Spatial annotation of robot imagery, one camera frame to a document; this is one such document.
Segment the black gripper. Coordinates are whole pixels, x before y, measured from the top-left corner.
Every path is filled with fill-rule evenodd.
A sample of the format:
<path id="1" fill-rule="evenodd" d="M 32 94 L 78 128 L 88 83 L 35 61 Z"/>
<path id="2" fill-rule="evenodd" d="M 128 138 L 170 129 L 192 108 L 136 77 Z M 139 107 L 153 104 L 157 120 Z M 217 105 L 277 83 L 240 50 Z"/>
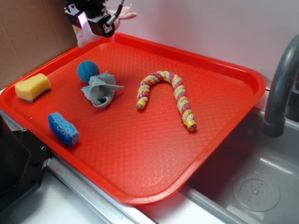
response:
<path id="1" fill-rule="evenodd" d="M 95 35 L 111 37 L 114 34 L 114 24 L 107 25 L 111 15 L 106 0 L 63 0 L 63 4 L 64 12 L 75 27 L 82 28 L 88 23 Z"/>

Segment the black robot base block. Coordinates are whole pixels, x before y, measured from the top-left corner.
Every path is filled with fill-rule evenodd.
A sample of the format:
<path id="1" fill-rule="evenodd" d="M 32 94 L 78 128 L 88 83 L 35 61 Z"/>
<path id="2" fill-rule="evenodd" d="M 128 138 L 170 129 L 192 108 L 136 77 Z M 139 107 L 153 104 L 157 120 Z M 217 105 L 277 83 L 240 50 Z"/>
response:
<path id="1" fill-rule="evenodd" d="M 49 147 L 31 131 L 12 131 L 0 118 L 1 214 L 41 186 L 49 156 Z"/>

